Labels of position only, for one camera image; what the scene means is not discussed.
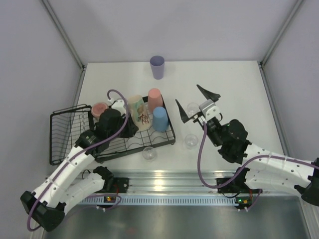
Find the cream seashell mug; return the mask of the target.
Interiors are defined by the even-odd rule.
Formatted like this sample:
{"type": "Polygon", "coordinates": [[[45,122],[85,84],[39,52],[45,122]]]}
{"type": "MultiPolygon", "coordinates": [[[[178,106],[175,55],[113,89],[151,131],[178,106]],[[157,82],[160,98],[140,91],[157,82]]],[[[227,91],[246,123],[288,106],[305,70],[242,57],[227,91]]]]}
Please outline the cream seashell mug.
{"type": "Polygon", "coordinates": [[[134,124],[139,131],[145,131],[151,127],[151,120],[146,105],[141,95],[134,95],[128,98],[128,106],[134,124]]]}

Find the blue plastic tumbler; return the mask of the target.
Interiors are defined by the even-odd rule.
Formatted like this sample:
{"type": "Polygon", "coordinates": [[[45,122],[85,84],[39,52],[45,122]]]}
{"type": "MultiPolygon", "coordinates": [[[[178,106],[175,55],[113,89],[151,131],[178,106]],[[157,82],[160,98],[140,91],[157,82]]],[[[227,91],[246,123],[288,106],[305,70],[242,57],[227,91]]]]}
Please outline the blue plastic tumbler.
{"type": "Polygon", "coordinates": [[[164,132],[168,128],[168,117],[164,107],[156,107],[153,110],[153,128],[159,132],[164,132]]]}

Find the salmon pink plastic tumbler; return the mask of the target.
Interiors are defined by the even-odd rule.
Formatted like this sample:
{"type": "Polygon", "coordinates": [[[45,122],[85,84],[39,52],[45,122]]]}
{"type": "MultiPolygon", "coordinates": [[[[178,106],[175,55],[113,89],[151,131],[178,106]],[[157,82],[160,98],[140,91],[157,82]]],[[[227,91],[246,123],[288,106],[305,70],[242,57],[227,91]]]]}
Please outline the salmon pink plastic tumbler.
{"type": "Polygon", "coordinates": [[[161,92],[157,88],[152,88],[148,92],[148,108],[152,113],[156,107],[162,107],[163,100],[161,96],[161,92]]]}

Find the pink ghost pattern mug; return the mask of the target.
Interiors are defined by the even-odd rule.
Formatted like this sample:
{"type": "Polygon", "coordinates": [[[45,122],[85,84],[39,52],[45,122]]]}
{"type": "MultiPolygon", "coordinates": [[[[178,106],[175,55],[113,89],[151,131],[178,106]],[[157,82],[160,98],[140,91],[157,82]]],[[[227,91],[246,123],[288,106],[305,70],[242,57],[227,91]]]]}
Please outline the pink ghost pattern mug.
{"type": "Polygon", "coordinates": [[[106,109],[108,109],[108,104],[106,102],[98,102],[91,107],[91,114],[96,121],[99,121],[101,114],[106,109]]]}

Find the purple plastic tumbler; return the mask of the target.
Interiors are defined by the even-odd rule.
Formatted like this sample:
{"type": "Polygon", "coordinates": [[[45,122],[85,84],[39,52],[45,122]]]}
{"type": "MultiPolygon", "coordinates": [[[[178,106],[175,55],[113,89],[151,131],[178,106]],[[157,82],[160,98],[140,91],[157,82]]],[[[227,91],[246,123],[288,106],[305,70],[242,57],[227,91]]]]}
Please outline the purple plastic tumbler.
{"type": "Polygon", "coordinates": [[[162,56],[153,56],[150,59],[150,66],[152,70],[153,77],[157,80],[160,80],[163,78],[164,75],[164,64],[165,60],[162,56]]]}

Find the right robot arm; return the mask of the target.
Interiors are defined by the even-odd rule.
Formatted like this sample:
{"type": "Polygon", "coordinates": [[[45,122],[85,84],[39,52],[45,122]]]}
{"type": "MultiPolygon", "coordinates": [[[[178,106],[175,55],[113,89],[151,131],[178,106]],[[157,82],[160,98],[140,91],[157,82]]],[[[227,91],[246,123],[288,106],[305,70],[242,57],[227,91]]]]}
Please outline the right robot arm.
{"type": "Polygon", "coordinates": [[[197,86],[206,98],[199,111],[188,116],[180,103],[177,104],[183,123],[197,122],[204,131],[197,158],[197,173],[201,183],[210,189],[224,191],[229,185],[239,192],[279,191],[300,196],[313,205],[319,204],[319,161],[294,159],[259,147],[247,139],[243,124],[233,119],[221,124],[222,115],[216,105],[220,95],[197,86]],[[205,140],[209,138],[218,153],[228,163],[239,165],[235,174],[223,183],[208,184],[201,173],[201,156],[205,140]]]}

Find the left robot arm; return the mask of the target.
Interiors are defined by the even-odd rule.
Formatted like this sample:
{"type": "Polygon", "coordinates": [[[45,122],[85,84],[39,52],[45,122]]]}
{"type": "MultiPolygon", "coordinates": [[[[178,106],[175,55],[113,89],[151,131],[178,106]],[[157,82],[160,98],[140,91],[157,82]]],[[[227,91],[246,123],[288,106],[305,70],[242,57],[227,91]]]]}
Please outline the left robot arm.
{"type": "Polygon", "coordinates": [[[56,229],[73,207],[96,192],[106,192],[113,197],[114,175],[107,167],[98,166],[79,183],[73,182],[109,147],[110,141],[132,137],[137,131],[130,111],[122,114],[117,109],[105,110],[95,128],[80,135],[58,168],[36,189],[21,195],[28,214],[28,230],[34,230],[29,224],[31,220],[47,232],[56,229]]]}

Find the clear glass upper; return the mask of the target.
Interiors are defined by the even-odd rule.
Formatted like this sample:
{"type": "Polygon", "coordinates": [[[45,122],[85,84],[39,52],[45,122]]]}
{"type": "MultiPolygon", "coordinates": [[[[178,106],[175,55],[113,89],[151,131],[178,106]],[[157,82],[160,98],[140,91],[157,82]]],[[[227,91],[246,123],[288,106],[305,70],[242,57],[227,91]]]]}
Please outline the clear glass upper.
{"type": "Polygon", "coordinates": [[[189,116],[192,116],[197,112],[199,112],[199,105],[197,103],[192,102],[187,105],[187,113],[189,116]]]}

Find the clear glass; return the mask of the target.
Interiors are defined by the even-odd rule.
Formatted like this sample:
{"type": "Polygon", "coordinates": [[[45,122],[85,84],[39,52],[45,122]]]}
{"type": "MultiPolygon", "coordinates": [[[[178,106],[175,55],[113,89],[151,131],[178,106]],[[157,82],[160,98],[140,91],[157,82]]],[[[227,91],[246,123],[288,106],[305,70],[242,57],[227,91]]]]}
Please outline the clear glass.
{"type": "Polygon", "coordinates": [[[198,137],[194,134],[188,134],[184,139],[184,143],[186,145],[186,148],[193,149],[198,144],[198,137]]]}
{"type": "Polygon", "coordinates": [[[197,103],[192,102],[187,105],[187,113],[189,116],[192,116],[197,112],[199,112],[199,105],[197,103]]]}
{"type": "Polygon", "coordinates": [[[157,152],[153,147],[148,146],[142,151],[142,155],[147,162],[151,162],[156,159],[157,152]]]}

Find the clear glass middle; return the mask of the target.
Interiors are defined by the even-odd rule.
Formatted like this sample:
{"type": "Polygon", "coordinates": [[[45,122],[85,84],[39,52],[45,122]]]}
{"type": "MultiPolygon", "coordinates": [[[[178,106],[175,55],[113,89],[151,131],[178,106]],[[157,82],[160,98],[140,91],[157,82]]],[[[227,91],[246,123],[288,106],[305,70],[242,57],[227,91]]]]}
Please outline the clear glass middle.
{"type": "Polygon", "coordinates": [[[188,134],[184,139],[184,143],[186,145],[186,148],[193,149],[198,144],[198,137],[194,134],[188,134]]]}

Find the clear glass lower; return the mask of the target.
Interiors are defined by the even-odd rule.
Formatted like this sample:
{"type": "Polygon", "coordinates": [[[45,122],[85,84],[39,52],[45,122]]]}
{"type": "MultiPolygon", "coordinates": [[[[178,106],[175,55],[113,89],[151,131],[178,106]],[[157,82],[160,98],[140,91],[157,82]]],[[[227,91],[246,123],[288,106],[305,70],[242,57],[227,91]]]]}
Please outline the clear glass lower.
{"type": "Polygon", "coordinates": [[[157,152],[153,147],[148,146],[142,151],[142,155],[147,162],[151,162],[156,159],[157,152]]]}

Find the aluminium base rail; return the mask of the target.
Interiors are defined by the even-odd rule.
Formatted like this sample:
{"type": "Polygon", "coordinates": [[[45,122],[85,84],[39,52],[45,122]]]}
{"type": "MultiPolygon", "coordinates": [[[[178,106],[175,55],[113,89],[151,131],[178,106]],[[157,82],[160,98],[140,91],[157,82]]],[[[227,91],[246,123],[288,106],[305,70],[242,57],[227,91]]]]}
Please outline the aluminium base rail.
{"type": "MultiPolygon", "coordinates": [[[[167,170],[110,170],[115,178],[128,178],[127,193],[216,193],[217,189],[206,187],[196,171],[167,171],[167,170]]],[[[262,189],[264,193],[288,193],[299,195],[294,186],[303,188],[310,184],[314,169],[297,164],[293,169],[282,173],[266,170],[249,170],[241,174],[244,185],[249,189],[262,189]]]]}

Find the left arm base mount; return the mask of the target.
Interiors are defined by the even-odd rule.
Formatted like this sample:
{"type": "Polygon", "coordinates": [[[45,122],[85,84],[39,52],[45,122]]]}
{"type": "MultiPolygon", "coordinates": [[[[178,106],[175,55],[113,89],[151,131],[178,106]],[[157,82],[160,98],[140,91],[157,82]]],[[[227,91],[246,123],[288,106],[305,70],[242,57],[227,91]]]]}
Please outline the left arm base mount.
{"type": "Polygon", "coordinates": [[[128,177],[115,177],[107,167],[103,166],[98,166],[93,172],[102,173],[102,176],[106,175],[108,179],[103,188],[96,193],[127,193],[129,188],[128,177]]]}

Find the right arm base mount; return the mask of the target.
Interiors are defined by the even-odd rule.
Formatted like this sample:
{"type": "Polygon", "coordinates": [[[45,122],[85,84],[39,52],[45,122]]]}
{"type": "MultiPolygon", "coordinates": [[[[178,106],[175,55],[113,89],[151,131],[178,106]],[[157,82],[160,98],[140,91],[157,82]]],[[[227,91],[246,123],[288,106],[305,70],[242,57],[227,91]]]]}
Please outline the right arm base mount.
{"type": "Polygon", "coordinates": [[[253,191],[245,184],[245,176],[249,171],[250,169],[244,168],[233,181],[226,186],[217,189],[218,193],[223,195],[234,194],[234,196],[226,196],[227,198],[235,198],[240,194],[249,194],[249,197],[251,198],[253,196],[253,191]]]}

